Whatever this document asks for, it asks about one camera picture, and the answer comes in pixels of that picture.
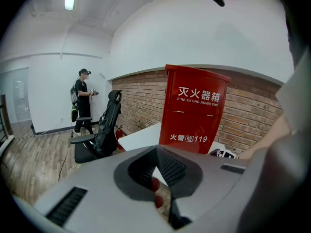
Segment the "shoe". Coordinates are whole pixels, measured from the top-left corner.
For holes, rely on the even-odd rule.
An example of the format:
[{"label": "shoe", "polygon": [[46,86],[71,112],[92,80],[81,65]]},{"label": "shoe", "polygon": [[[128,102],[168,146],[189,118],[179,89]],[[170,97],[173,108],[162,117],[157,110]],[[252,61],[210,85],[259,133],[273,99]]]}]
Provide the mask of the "shoe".
[{"label": "shoe", "polygon": [[[94,132],[94,130],[95,130],[95,128],[92,128],[92,131]],[[88,132],[89,133],[89,131],[86,129],[86,132]]]},{"label": "shoe", "polygon": [[81,134],[80,132],[76,132],[75,130],[73,130],[73,132],[74,132],[74,134],[75,134],[76,136],[82,136],[82,134]]}]

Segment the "black sleeve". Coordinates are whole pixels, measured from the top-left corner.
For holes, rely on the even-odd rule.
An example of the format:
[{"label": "black sleeve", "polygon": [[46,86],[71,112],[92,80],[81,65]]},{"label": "black sleeve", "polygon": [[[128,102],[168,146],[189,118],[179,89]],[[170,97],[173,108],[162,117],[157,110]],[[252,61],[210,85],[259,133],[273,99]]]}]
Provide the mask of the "black sleeve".
[{"label": "black sleeve", "polygon": [[83,86],[82,86],[82,81],[81,80],[77,80],[75,86],[76,86],[76,90],[77,91],[83,91]]}]

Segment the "black pants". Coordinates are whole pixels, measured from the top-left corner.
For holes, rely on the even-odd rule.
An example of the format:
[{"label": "black pants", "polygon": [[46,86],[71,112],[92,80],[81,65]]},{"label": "black pants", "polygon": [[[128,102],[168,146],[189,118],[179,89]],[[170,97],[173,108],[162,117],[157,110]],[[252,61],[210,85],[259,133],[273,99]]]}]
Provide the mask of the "black pants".
[{"label": "black pants", "polygon": [[[91,116],[90,106],[85,106],[84,108],[78,108],[78,110],[79,110],[79,117],[90,117]],[[77,121],[76,126],[74,127],[74,131],[80,132],[83,122],[84,122],[84,127],[89,131],[89,133],[94,134],[92,127],[91,127],[91,120]]]}]

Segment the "fire extinguisher box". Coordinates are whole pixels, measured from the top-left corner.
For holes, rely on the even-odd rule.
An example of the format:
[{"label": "fire extinguisher box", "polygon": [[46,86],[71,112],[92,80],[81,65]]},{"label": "fire extinguisher box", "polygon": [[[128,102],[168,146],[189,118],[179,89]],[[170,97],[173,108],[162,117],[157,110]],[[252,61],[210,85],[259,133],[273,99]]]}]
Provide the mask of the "fire extinguisher box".
[{"label": "fire extinguisher box", "polygon": [[168,83],[160,144],[207,154],[222,118],[230,78],[192,67],[166,65]]}]

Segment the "fire extinguisher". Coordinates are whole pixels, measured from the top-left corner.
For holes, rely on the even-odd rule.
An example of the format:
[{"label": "fire extinguisher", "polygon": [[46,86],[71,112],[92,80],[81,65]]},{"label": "fire extinguisher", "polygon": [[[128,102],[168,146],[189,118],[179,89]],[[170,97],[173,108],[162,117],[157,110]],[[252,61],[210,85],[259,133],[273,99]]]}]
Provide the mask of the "fire extinguisher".
[{"label": "fire extinguisher", "polygon": [[120,125],[118,128],[117,128],[117,131],[116,131],[116,138],[117,138],[117,141],[118,141],[118,149],[122,150],[123,147],[119,144],[119,139],[123,137],[123,130],[122,130],[122,125]]}]

